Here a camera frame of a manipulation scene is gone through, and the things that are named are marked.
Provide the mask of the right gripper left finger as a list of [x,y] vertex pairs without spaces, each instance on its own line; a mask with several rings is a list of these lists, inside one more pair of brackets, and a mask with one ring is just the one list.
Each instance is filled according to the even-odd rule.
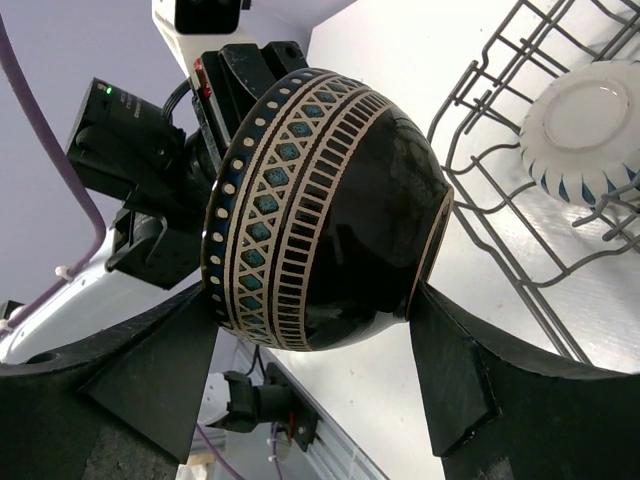
[[2,365],[2,478],[175,478],[217,333],[195,284],[86,339]]

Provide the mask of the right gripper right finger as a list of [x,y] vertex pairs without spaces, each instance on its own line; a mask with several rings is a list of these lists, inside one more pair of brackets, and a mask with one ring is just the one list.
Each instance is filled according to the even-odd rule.
[[432,453],[446,478],[638,478],[637,374],[540,349],[425,283],[408,319]]

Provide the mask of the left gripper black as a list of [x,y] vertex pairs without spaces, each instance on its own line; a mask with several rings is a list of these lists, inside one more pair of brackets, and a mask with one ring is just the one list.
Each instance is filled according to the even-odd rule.
[[192,106],[212,164],[222,163],[245,116],[276,81],[307,66],[294,41],[229,44],[196,58]]

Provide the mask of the brown beige bowl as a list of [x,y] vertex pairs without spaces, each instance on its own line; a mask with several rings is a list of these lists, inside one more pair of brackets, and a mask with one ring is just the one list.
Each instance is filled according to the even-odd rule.
[[454,190],[394,102],[303,68],[249,111],[213,184],[201,271],[213,321],[312,352],[407,317],[442,243]]

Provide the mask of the white bowl striped outside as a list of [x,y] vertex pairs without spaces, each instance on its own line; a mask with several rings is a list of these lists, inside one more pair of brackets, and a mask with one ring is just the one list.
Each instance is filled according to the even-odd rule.
[[519,132],[530,178],[550,197],[593,208],[639,172],[639,62],[566,73],[530,106]]

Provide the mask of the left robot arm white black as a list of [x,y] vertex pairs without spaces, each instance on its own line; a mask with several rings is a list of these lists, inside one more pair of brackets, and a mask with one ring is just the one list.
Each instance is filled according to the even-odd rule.
[[120,207],[81,268],[57,268],[60,285],[41,305],[3,304],[2,362],[108,329],[196,271],[204,211],[233,135],[277,80],[305,66],[293,41],[205,48],[160,106],[92,80],[66,155],[86,189]]

